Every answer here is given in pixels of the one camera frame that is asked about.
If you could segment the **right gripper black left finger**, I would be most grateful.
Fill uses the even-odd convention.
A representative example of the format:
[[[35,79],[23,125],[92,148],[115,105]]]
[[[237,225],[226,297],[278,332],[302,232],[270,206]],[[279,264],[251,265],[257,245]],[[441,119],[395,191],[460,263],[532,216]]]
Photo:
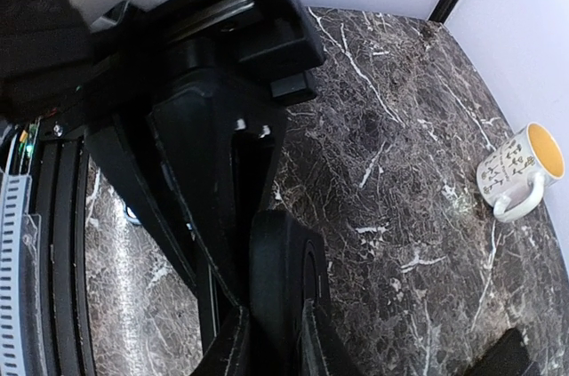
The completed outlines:
[[[233,308],[191,376],[249,375],[251,373],[250,331],[248,309]]]

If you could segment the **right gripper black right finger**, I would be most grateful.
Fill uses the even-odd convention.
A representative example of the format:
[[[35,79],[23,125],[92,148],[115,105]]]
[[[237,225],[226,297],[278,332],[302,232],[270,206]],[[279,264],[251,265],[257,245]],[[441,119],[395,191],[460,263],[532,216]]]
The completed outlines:
[[[326,313],[306,300],[301,319],[301,375],[355,375],[356,366]]]

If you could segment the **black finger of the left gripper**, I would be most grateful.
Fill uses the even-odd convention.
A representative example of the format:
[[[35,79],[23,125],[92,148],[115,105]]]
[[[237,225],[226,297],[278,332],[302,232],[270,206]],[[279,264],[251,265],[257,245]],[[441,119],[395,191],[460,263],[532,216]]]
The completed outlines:
[[[132,117],[104,117],[85,128],[85,146],[182,281],[195,292],[193,241],[167,185],[149,128]]]
[[[248,301],[248,230],[258,207],[258,125],[217,100],[162,100],[148,114],[149,177],[184,257],[202,252],[233,304]]]

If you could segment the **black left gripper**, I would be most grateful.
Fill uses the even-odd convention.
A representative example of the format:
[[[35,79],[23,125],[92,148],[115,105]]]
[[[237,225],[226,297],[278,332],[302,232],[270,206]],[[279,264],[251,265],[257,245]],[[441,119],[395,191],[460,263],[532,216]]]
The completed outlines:
[[[1,117],[42,140],[104,117],[148,128],[162,100],[217,100],[258,125],[261,211],[287,107],[311,100],[321,40],[300,0],[1,0]]]

